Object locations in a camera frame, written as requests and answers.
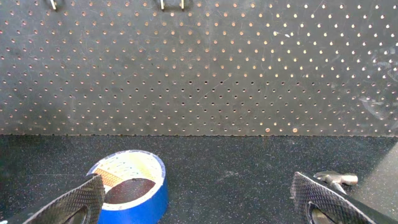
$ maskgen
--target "pegboard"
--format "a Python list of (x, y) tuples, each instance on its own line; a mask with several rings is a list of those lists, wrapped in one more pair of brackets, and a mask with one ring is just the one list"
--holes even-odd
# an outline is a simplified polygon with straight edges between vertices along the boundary
[(397, 134), (397, 1), (55, 2), (0, 0), (2, 134)]

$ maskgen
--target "blue tape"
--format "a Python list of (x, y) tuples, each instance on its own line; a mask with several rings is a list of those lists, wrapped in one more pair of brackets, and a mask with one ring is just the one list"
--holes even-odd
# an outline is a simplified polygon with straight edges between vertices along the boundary
[(169, 195), (167, 191), (167, 179), (166, 179), (166, 170), (163, 162), (159, 157), (153, 155), (146, 151), (137, 151), (130, 150), (124, 152), (117, 152), (112, 154), (104, 159), (100, 160), (96, 165), (94, 165), (89, 174), (93, 173), (95, 169), (100, 165), (101, 161), (105, 161), (109, 158), (112, 158), (120, 153), (129, 153), (129, 152), (142, 152), (153, 156), (154, 159), (159, 163), (162, 168), (162, 185), (156, 191), (156, 193), (148, 198), (146, 201), (142, 202), (139, 205), (133, 206), (131, 208), (122, 209), (122, 210), (107, 210), (105, 206), (101, 211), (99, 216), (98, 223), (99, 224), (108, 224), (108, 223), (120, 223), (120, 224), (155, 224), (157, 223), (165, 213), (167, 209), (167, 204), (169, 202)]

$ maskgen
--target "blue painter's tape roll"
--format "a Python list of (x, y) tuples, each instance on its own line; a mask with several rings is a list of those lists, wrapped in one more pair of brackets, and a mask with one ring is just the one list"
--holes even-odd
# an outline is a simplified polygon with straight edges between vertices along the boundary
[(157, 223), (169, 202), (165, 166), (156, 155), (140, 150), (117, 152), (97, 162), (88, 174), (100, 174), (105, 192), (130, 179), (148, 179), (155, 184), (145, 195), (126, 203), (104, 203), (99, 224)]

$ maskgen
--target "black speckled tabletop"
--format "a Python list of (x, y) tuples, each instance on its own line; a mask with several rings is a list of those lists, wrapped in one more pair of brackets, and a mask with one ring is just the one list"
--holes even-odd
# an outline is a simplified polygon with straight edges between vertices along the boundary
[(170, 203), (161, 223), (295, 223), (295, 171), (354, 172), (353, 198), (398, 219), (397, 138), (0, 136), (0, 220), (114, 152), (140, 149), (165, 163)]

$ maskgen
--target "hammer head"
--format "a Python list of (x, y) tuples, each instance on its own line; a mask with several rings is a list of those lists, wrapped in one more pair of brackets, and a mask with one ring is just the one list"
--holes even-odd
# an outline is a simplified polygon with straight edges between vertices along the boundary
[(318, 172), (314, 175), (318, 180), (322, 180), (328, 184), (346, 184), (346, 185), (356, 185), (358, 183), (358, 177), (355, 174), (339, 174), (335, 171), (323, 171)]

